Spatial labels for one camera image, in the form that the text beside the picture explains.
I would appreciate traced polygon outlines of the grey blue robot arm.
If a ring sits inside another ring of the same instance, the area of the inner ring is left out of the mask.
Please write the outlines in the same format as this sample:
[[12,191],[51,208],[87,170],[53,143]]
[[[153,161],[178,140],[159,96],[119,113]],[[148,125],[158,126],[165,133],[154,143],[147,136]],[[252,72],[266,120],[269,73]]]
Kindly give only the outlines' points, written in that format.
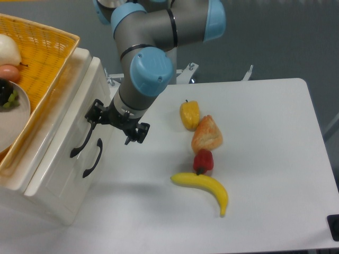
[[141,118],[175,74],[167,53],[179,46],[221,37],[221,1],[94,1],[102,23],[111,25],[124,79],[109,106],[95,100],[86,119],[109,124],[127,142],[142,143],[150,128]]

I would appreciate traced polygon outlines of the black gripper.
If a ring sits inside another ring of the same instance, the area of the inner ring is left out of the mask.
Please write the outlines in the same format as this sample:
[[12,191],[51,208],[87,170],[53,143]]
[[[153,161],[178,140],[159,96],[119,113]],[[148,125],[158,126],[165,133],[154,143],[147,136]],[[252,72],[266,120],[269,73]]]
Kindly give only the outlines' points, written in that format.
[[133,119],[130,113],[120,114],[114,106],[104,107],[103,102],[99,99],[94,100],[85,114],[85,118],[91,126],[90,132],[95,129],[97,124],[102,123],[103,113],[104,124],[116,127],[124,132],[127,137],[125,145],[130,142],[143,143],[150,129],[150,124],[139,123],[140,118]]

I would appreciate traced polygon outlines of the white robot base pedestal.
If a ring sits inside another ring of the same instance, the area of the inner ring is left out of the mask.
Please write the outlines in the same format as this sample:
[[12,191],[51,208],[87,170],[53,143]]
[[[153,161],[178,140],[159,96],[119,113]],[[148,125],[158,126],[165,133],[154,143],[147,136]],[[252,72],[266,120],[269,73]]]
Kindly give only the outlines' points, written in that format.
[[176,69],[177,69],[177,48],[173,48],[166,52],[166,56],[170,59],[172,64],[172,76],[169,85],[176,84]]

